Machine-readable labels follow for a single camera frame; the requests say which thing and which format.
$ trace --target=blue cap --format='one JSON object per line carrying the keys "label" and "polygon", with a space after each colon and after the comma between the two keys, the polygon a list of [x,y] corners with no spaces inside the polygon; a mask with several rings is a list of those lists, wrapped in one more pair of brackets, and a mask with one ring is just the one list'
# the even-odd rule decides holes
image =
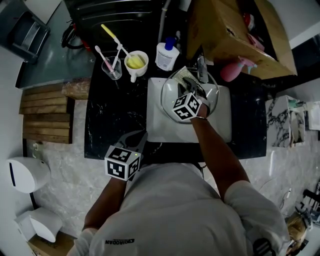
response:
{"label": "blue cap", "polygon": [[169,36],[165,39],[165,46],[164,48],[167,50],[167,51],[171,51],[172,48],[174,47],[174,44],[176,43],[176,39],[172,36]]}

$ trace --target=white bottle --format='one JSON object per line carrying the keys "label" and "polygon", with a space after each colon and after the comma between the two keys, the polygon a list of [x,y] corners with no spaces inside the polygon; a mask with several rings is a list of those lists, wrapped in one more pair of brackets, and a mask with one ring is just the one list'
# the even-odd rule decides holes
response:
{"label": "white bottle", "polygon": [[164,42],[158,43],[156,46],[156,65],[164,70],[170,71],[174,68],[174,64],[179,55],[179,51],[174,44],[176,39],[174,37],[167,37]]}

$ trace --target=marble wall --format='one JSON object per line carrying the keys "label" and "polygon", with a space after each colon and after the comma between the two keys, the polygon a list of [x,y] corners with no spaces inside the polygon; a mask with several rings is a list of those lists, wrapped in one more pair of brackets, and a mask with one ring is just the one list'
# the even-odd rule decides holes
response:
{"label": "marble wall", "polygon": [[[80,234],[85,216],[110,177],[105,175],[104,161],[84,158],[86,118],[85,100],[77,100],[74,112],[73,144],[44,142],[41,155],[51,170],[51,180],[34,193],[38,205],[57,213],[63,220],[62,231]],[[27,141],[28,156],[34,141]],[[265,157],[240,161],[253,186],[278,207],[282,213],[293,212],[304,189],[313,191],[320,178],[320,142],[316,131],[305,133],[305,143],[294,148],[270,147]],[[215,181],[207,168],[205,180],[214,188]]]}

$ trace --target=cardboard box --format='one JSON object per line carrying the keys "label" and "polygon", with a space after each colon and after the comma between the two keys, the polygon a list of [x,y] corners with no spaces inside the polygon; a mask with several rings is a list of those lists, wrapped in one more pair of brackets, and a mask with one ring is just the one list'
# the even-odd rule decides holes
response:
{"label": "cardboard box", "polygon": [[76,238],[59,231],[55,242],[49,242],[35,235],[28,241],[28,245],[37,256],[66,256],[74,246],[74,239]]}
{"label": "cardboard box", "polygon": [[193,0],[188,15],[187,59],[202,45],[204,55],[216,64],[227,64],[238,56],[255,62],[251,75],[261,79],[296,75],[297,70],[285,29],[271,3],[254,0],[276,59],[255,48],[248,39],[248,28],[237,0]]}

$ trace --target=white t-shirt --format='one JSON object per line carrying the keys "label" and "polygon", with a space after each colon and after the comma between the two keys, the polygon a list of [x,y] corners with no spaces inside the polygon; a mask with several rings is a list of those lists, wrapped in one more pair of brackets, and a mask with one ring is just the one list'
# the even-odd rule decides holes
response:
{"label": "white t-shirt", "polygon": [[168,163],[136,173],[120,210],[85,229],[68,255],[251,256],[259,238],[286,254],[282,214],[249,182],[231,185],[223,202],[193,165]]}

